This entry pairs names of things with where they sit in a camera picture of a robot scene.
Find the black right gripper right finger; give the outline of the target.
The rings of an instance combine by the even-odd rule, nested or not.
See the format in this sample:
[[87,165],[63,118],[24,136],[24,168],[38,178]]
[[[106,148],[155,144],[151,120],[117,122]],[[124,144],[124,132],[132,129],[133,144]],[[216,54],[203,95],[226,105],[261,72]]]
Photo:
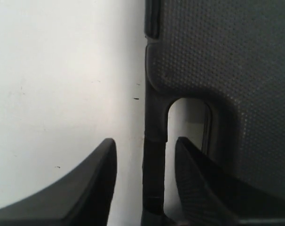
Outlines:
[[285,200],[225,173],[186,137],[175,145],[175,178],[191,226],[285,226]]

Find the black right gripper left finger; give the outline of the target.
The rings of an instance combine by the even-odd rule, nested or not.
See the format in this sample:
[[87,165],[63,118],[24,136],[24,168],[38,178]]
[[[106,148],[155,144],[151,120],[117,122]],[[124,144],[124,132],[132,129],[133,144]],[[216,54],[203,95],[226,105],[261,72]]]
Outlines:
[[106,138],[67,175],[1,208],[0,226],[105,226],[116,175],[116,144]]

